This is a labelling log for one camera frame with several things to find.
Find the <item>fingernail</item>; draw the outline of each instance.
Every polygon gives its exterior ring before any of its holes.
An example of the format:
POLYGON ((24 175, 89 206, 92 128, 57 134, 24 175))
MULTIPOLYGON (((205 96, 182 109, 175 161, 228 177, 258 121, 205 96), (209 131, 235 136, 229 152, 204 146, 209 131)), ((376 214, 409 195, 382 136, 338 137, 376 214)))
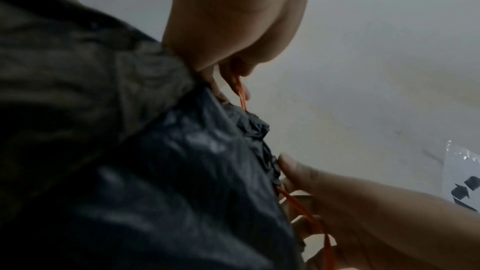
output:
POLYGON ((289 167, 289 169, 295 169, 297 167, 297 161, 291 158, 288 154, 282 153, 278 159, 285 166, 289 167))

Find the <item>black garbage bag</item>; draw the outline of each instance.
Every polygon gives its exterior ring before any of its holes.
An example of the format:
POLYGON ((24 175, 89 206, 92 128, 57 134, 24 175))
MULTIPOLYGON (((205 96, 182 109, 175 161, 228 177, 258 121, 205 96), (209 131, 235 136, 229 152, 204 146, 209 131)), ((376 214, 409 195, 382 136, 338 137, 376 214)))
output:
POLYGON ((0 268, 301 269, 265 129, 225 107, 115 18, 0 0, 0 268))

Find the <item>person's right hand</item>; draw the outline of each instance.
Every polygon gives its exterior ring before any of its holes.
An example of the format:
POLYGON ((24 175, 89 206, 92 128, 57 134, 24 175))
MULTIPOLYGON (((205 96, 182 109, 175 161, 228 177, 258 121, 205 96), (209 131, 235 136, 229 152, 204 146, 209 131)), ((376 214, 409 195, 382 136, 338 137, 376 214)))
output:
MULTIPOLYGON (((319 171, 281 155, 284 189, 336 240, 336 268, 359 270, 480 269, 480 215, 431 195, 319 171)), ((299 213, 283 204, 292 221, 299 213)), ((319 234, 306 218, 293 223, 303 239, 319 234)), ((322 270, 323 251, 307 262, 322 270)))

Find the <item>person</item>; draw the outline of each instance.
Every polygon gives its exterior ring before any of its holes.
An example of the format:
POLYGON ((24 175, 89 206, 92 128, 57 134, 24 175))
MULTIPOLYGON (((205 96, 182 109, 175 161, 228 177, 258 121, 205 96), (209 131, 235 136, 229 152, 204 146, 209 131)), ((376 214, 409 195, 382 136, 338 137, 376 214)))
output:
MULTIPOLYGON (((235 76, 278 56, 294 37, 308 0, 173 0, 163 43, 211 84, 213 68, 237 92, 235 76)), ((246 88, 246 98, 250 93, 246 88)), ((480 267, 480 216, 423 193, 322 172, 283 154, 288 192, 320 216, 335 238, 337 267, 360 270, 473 270, 480 267)), ((283 205, 290 220, 298 217, 283 205)), ((305 218, 293 224, 318 233, 305 218)), ((307 261, 322 269, 320 252, 307 261)))

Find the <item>drawstring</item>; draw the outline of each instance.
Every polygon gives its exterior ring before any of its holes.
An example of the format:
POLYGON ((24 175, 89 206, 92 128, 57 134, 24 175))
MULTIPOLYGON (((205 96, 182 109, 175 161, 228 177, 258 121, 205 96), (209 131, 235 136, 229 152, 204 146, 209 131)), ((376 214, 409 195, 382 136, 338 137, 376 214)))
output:
MULTIPOLYGON (((240 96, 240 104, 241 108, 246 111, 247 110, 247 103, 245 101, 245 92, 242 83, 240 82, 240 77, 236 76, 236 90, 238 92, 238 96, 240 96)), ((330 238, 325 229, 324 225, 315 219, 315 217, 310 214, 310 212, 302 206, 293 196, 291 196, 287 191, 282 189, 281 187, 275 187, 278 193, 282 194, 286 201, 294 207, 301 215, 306 217, 306 219, 315 225, 319 232, 323 232, 324 240, 323 240, 323 262, 325 266, 325 270, 335 270, 335 256, 332 249, 332 244, 330 243, 330 238)))

